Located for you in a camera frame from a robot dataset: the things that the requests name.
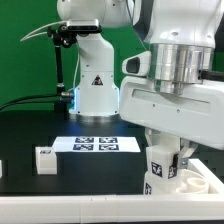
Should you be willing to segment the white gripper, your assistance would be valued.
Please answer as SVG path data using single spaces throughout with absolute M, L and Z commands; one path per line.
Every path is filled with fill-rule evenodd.
M 148 146 L 152 130 L 180 138 L 178 169 L 186 169 L 198 144 L 224 150 L 224 83 L 205 80 L 187 85 L 180 95 L 154 90 L 146 77 L 151 53 L 145 51 L 122 63 L 126 74 L 120 90 L 120 116 L 145 128 Z

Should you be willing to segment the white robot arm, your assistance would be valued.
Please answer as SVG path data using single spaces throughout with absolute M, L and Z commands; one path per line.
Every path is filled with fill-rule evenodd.
M 81 81 L 77 111 L 123 120 L 191 143 L 224 150 L 224 82 L 209 79 L 224 0 L 58 0 L 78 36 Z M 149 50 L 126 59 L 121 88 L 112 87 L 112 48 L 94 26 L 133 25 Z

